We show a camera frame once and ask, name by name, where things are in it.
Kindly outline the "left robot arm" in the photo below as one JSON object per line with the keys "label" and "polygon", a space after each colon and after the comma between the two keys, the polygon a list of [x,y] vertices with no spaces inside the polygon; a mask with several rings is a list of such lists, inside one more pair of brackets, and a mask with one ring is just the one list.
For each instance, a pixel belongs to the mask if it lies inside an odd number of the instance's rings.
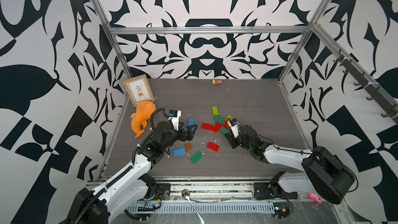
{"label": "left robot arm", "polygon": [[169,152],[177,141],[191,141],[197,125],[185,128],[179,121],[181,112],[164,108],[137,110],[131,126],[137,136],[151,127],[149,135],[135,148],[131,161],[106,182],[92,190],[82,189],[74,198],[65,224],[110,224],[139,200],[154,197],[156,180],[149,171]]}

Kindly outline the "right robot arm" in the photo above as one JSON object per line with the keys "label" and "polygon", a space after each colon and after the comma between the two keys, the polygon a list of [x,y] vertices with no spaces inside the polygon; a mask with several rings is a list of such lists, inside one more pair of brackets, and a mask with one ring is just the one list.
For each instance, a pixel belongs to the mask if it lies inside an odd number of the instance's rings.
{"label": "right robot arm", "polygon": [[262,136],[249,125],[233,125],[225,137],[232,148],[242,147],[259,162],[297,170],[296,173],[280,171],[272,178],[269,186],[274,198],[300,192],[317,194],[330,203],[340,204],[358,181],[349,167],[321,146],[305,150],[277,146],[271,140],[262,141]]}

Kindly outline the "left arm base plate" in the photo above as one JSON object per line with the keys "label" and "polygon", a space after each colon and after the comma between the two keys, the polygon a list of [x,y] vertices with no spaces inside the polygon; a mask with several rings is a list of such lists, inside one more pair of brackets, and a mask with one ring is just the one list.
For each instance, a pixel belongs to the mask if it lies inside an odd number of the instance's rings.
{"label": "left arm base plate", "polygon": [[169,200],[171,193],[171,184],[169,183],[157,183],[155,186],[151,186],[148,189],[148,193],[145,196],[147,200]]}

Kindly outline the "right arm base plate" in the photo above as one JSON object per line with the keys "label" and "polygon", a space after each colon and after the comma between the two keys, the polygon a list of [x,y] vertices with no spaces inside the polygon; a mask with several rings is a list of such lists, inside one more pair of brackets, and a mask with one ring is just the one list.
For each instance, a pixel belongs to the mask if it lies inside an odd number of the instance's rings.
{"label": "right arm base plate", "polygon": [[298,198],[297,192],[286,193],[277,183],[254,183],[254,198],[256,200]]}

